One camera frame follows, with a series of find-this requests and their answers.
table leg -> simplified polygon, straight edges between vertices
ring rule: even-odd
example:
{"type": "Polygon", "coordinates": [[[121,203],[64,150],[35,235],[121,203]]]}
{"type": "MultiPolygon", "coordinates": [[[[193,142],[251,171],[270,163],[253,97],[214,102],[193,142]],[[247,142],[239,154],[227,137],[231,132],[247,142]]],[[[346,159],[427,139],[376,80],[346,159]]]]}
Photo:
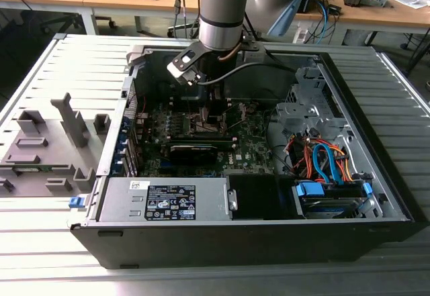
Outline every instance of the table leg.
{"type": "Polygon", "coordinates": [[[80,14],[82,15],[83,24],[87,34],[98,35],[99,28],[97,27],[93,11],[91,9],[85,9],[80,14]]]}
{"type": "Polygon", "coordinates": [[[424,57],[426,53],[428,53],[428,51],[430,51],[430,42],[428,42],[420,52],[411,58],[411,61],[409,61],[408,67],[406,68],[406,76],[411,73],[417,63],[424,57]]]}
{"type": "Polygon", "coordinates": [[[134,17],[134,24],[136,25],[136,31],[142,31],[142,24],[140,23],[140,16],[134,17]]]}

black metal frame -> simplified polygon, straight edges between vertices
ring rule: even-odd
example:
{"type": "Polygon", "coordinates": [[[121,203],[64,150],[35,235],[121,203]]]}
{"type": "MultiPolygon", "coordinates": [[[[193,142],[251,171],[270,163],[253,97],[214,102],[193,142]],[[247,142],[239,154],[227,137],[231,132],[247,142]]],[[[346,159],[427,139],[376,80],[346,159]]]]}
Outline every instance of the black metal frame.
{"type": "MultiPolygon", "coordinates": [[[[282,51],[282,54],[297,52],[282,51]]],[[[81,226],[72,234],[106,268],[231,266],[356,260],[428,226],[406,183],[327,53],[317,56],[402,211],[410,221],[192,226],[81,226]]]]}

office chair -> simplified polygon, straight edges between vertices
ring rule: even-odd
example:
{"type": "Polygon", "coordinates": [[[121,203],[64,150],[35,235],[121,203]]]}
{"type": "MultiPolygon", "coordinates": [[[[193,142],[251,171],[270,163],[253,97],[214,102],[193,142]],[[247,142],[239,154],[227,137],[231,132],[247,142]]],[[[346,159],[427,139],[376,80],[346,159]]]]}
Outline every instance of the office chair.
{"type": "MultiPolygon", "coordinates": [[[[96,16],[95,19],[100,19],[103,21],[109,21],[109,27],[111,29],[116,28],[115,21],[112,21],[111,17],[108,16],[96,16]]],[[[50,32],[50,28],[48,28],[51,24],[56,23],[63,23],[61,28],[59,29],[58,33],[65,33],[67,29],[73,24],[73,27],[75,29],[77,28],[84,28],[84,23],[82,20],[82,17],[79,14],[74,13],[65,13],[63,17],[59,17],[57,19],[50,19],[48,21],[42,22],[40,24],[40,31],[42,31],[43,34],[48,34],[50,32]]]]}

wire bundle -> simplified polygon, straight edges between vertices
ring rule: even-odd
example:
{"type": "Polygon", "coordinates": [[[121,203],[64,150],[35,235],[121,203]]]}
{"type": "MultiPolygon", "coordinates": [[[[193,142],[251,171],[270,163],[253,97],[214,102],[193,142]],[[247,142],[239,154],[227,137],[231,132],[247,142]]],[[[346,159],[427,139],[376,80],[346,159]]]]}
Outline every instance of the wire bundle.
{"type": "Polygon", "coordinates": [[[320,10],[322,17],[319,20],[319,22],[317,23],[314,31],[310,33],[308,39],[305,40],[303,43],[307,44],[310,41],[312,41],[312,43],[315,43],[315,40],[318,38],[316,41],[316,44],[319,44],[322,39],[330,38],[329,39],[329,44],[330,44],[331,39],[333,37],[333,34],[335,33],[335,30],[336,30],[336,24],[337,24],[337,21],[339,20],[339,16],[332,14],[334,22],[329,27],[327,27],[327,24],[329,21],[329,10],[328,10],[329,5],[330,5],[329,0],[321,0],[321,1],[320,0],[313,0],[313,1],[318,5],[318,9],[320,10]],[[322,27],[321,31],[319,33],[317,33],[317,30],[319,29],[322,22],[324,22],[323,27],[322,27]]]}
{"type": "Polygon", "coordinates": [[[339,169],[341,173],[342,181],[345,181],[345,182],[353,181],[351,174],[349,172],[348,158],[338,146],[321,139],[308,138],[306,136],[300,139],[295,136],[292,136],[288,145],[286,146],[287,151],[291,148],[291,145],[295,141],[300,142],[304,147],[303,158],[301,158],[292,167],[292,172],[296,173],[297,176],[311,181],[327,183],[327,179],[321,176],[321,173],[318,171],[319,165],[316,164],[318,161],[316,161],[315,158],[312,161],[312,158],[310,155],[310,153],[313,152],[315,147],[317,147],[319,144],[323,144],[323,145],[326,145],[330,150],[332,150],[331,154],[333,154],[335,157],[336,166],[332,166],[332,174],[334,171],[333,167],[337,167],[337,169],[339,169]],[[298,174],[298,170],[300,169],[300,167],[304,168],[304,170],[300,174],[298,174]]]}

floor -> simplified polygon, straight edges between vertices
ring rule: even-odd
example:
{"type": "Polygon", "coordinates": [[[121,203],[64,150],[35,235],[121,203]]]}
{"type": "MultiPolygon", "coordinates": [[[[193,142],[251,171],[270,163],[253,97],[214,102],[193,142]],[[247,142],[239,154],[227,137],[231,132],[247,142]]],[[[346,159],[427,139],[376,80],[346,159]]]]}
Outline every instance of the floor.
{"type": "MultiPolygon", "coordinates": [[[[52,39],[53,33],[46,35],[40,31],[40,22],[61,16],[60,13],[35,13],[29,11],[22,13],[22,15],[24,25],[16,26],[11,22],[6,28],[2,27],[4,29],[0,31],[0,69],[3,72],[3,81],[0,83],[0,108],[7,103],[7,99],[13,95],[13,92],[31,69],[33,63],[52,39]]],[[[133,17],[117,16],[113,17],[113,20],[118,26],[114,30],[108,26],[106,21],[98,22],[100,34],[141,36],[136,32],[133,17]]],[[[145,30],[162,37],[167,36],[167,27],[172,24],[173,20],[155,17],[147,18],[143,21],[145,30]]],[[[52,26],[52,32],[58,30],[59,27],[60,25],[52,26]]],[[[72,26],[67,33],[84,34],[85,31],[75,29],[72,26]]],[[[412,44],[409,50],[400,49],[400,44],[405,42],[406,37],[403,34],[379,33],[372,45],[378,52],[387,53],[397,67],[403,69],[415,49],[412,44]]],[[[430,56],[426,55],[409,76],[409,80],[424,96],[426,101],[430,101],[430,92],[425,88],[425,83],[430,78],[429,73],[430,56]]]]}

